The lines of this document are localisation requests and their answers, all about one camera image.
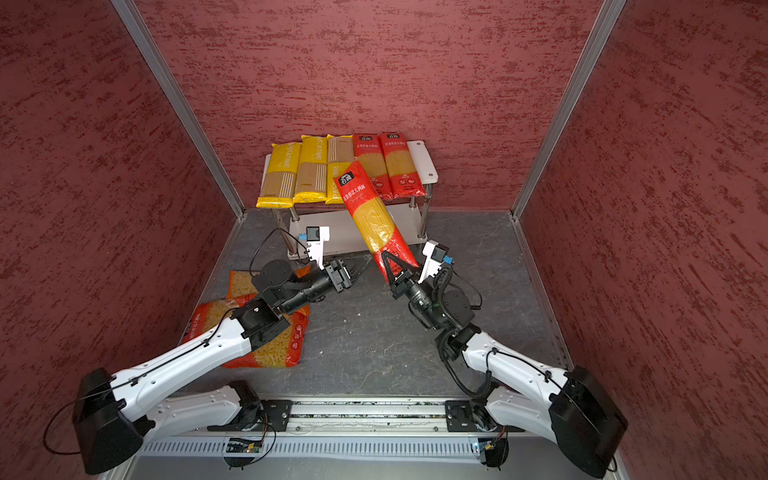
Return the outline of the red spaghetti bag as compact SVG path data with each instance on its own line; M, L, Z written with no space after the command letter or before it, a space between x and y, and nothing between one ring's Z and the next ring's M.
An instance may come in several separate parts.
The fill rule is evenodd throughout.
M335 179L335 182L347 210L382 275L386 277L384 262L381 258L384 251L396 255L416 268L418 262L361 163L352 162L348 169Z
M417 172L405 138L394 132L378 135L394 198L425 197L426 190Z

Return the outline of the yellow spaghetti bag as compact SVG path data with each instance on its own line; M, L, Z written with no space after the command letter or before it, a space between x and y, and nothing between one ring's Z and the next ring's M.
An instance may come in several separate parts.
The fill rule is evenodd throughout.
M291 208L298 175L302 144L290 142L273 144L269 165L266 168L258 208Z
M295 203L318 203L327 200L328 139L302 136L296 184Z
M329 205L342 204L342 196L335 179L340 177L355 160L353 136L328 135L327 146L327 192L325 203Z

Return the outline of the red macaroni bag large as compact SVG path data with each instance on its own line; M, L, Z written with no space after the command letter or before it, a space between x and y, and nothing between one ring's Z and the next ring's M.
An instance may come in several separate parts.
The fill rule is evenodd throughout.
M302 307L293 313L290 327L275 339L253 353L229 361L224 368L290 368L296 366L302 356L303 343L310 319L310 307Z

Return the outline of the clear labelled spaghetti bag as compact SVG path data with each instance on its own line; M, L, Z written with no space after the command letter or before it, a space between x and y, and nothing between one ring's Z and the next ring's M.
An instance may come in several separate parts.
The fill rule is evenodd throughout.
M378 137L355 134L352 140L355 158L363 166L377 194L384 201L393 200L394 193Z

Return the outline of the red macaroni bag small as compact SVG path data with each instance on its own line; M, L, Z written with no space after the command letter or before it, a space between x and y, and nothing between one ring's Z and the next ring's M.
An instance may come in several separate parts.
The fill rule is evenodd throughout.
M215 300L198 306L184 332L181 343L186 343L216 327L228 310L242 307L255 297L256 294L249 294L236 298Z

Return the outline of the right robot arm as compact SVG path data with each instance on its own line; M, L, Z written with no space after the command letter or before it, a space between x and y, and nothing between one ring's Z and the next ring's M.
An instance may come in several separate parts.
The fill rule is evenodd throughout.
M494 425L555 443L593 478L617 471L615 456L628 420L595 375L583 367L565 370L536 361L473 324L478 308L461 289L450 287L454 270L447 256L428 259L421 267L387 251L380 257L393 296L406 297L410 313L437 331L441 363ZM457 359L482 374L479 387L459 380L452 366Z

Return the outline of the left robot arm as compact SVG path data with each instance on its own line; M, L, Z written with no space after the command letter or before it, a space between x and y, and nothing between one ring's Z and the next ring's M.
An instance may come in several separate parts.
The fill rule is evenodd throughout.
M255 295L226 309L211 329L134 367L114 374L98 368L85 375L70 405L76 453L86 474L105 473L154 440L199 428L265 434L268 415L243 381L202 394L178 392L267 345L289 328L291 314L352 288L361 273L340 259L303 276L286 260L270 261L251 279Z

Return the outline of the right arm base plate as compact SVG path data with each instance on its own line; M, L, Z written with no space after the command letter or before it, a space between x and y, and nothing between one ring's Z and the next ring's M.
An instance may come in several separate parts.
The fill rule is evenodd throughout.
M492 419L483 405L470 400L447 400L444 403L447 431L450 433L521 433L523 429L502 426Z

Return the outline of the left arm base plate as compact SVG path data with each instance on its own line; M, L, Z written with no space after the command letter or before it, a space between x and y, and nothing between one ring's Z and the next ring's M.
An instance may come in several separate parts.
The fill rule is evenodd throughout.
M242 407L234 419L221 426L208 426L212 432L262 432L270 428L285 432L294 402L291 400L265 400Z

